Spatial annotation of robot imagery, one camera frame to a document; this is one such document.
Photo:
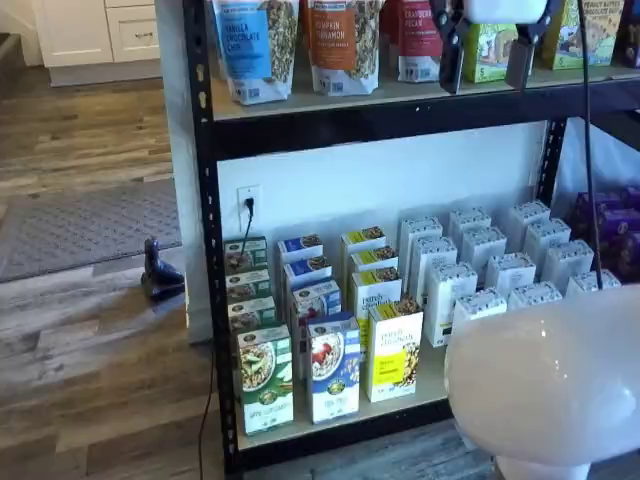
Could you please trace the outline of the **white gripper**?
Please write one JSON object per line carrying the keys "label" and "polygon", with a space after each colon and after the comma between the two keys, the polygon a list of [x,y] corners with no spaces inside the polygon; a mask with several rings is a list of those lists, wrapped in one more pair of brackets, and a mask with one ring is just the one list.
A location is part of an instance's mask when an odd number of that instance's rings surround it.
{"label": "white gripper", "polygon": [[524,90],[535,49],[559,8],[558,0],[431,0],[432,17],[442,41],[439,84],[457,95],[464,59],[464,41],[471,23],[514,23],[506,83]]}

